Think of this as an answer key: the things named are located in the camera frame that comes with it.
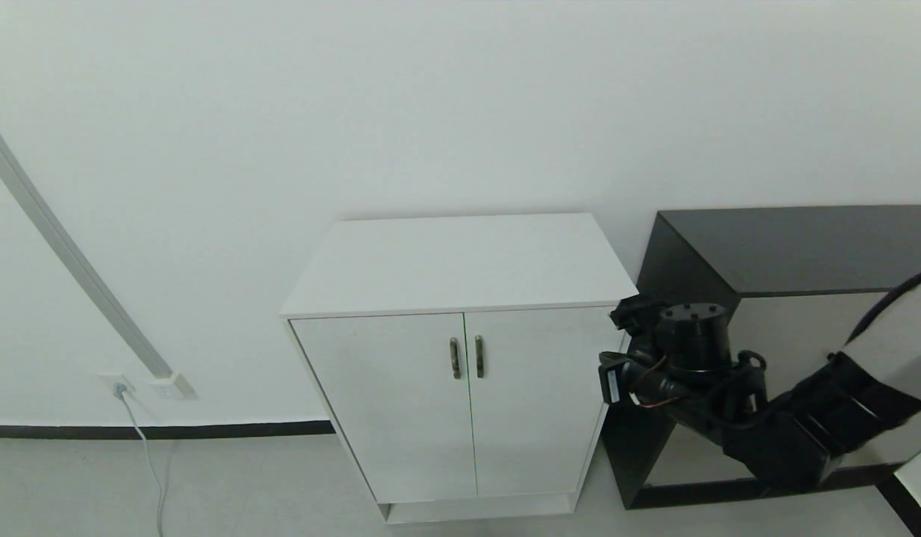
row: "gray tile floor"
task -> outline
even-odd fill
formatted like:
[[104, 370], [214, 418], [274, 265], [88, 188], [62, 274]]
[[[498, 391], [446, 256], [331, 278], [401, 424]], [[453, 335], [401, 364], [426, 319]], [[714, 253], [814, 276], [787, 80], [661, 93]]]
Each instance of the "gray tile floor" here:
[[[385, 527], [334, 435], [152, 445], [166, 537], [909, 535], [875, 489], [623, 511], [601, 449], [573, 515]], [[140, 442], [0, 439], [0, 537], [151, 537], [154, 496]]]

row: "black cylinder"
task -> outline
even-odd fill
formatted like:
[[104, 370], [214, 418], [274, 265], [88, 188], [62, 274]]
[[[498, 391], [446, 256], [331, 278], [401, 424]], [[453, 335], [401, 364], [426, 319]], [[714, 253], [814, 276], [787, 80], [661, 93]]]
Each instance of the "black cylinder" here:
[[662, 310], [656, 341], [668, 360], [666, 373], [685, 384], [714, 384], [732, 367], [729, 317], [718, 304]]

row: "power cord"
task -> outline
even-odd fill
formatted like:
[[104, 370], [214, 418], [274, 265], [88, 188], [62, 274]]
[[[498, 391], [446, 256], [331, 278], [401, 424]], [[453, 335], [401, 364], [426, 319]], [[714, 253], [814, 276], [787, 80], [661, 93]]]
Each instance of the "power cord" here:
[[156, 509], [156, 531], [159, 533], [159, 537], [163, 536], [163, 528], [161, 528], [161, 519], [163, 519], [163, 506], [165, 504], [165, 492], [161, 483], [159, 482], [159, 476], [156, 474], [156, 467], [152, 465], [152, 456], [149, 455], [149, 439], [145, 437], [145, 433], [139, 429], [139, 424], [136, 422], [135, 415], [132, 414], [132, 408], [130, 408], [128, 401], [125, 400], [125, 393], [129, 391], [129, 388], [122, 384], [122, 382], [116, 382], [116, 385], [113, 387], [112, 395], [115, 395], [116, 400], [122, 401], [122, 405], [125, 406], [125, 410], [129, 412], [129, 419], [132, 419], [132, 428], [136, 429], [136, 432], [139, 433], [139, 438], [142, 439], [142, 447], [145, 448], [145, 459], [149, 462], [149, 471], [152, 472], [152, 479], [156, 482], [156, 486], [159, 487], [159, 506]]

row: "wall socket plate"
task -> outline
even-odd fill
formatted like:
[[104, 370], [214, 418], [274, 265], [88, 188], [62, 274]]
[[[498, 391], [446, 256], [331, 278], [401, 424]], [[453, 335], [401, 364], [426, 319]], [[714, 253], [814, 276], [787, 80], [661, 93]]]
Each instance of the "wall socket plate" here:
[[192, 385], [188, 384], [188, 381], [185, 380], [181, 373], [173, 373], [168, 378], [156, 378], [149, 384], [152, 386], [154, 393], [163, 398], [163, 400], [184, 401], [197, 398]]
[[106, 387], [109, 388], [110, 394], [116, 393], [116, 384], [125, 384], [125, 387], [128, 388], [130, 394], [136, 393], [136, 387], [132, 385], [132, 382], [129, 382], [129, 379], [125, 377], [122, 373], [99, 373], [99, 380], [105, 383]]

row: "black baseboard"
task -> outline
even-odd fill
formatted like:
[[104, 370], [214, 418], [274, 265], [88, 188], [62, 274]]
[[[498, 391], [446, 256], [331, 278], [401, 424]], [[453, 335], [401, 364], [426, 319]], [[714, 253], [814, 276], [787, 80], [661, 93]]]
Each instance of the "black baseboard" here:
[[[194, 425], [141, 428], [148, 439], [241, 439], [249, 436], [331, 435], [330, 421], [287, 421], [282, 424]], [[0, 439], [69, 439], [69, 441], [130, 441], [132, 427], [38, 427], [0, 425]]]
[[911, 535], [921, 537], [921, 506], [917, 503], [917, 500], [914, 500], [914, 496], [911, 496], [911, 493], [905, 489], [904, 483], [901, 483], [897, 476], [890, 476], [880, 482], [877, 489], [881, 492], [881, 496], [884, 496], [884, 499], [887, 500], [887, 503], [890, 504], [890, 508], [894, 509], [897, 516], [901, 518], [904, 526], [911, 531]]

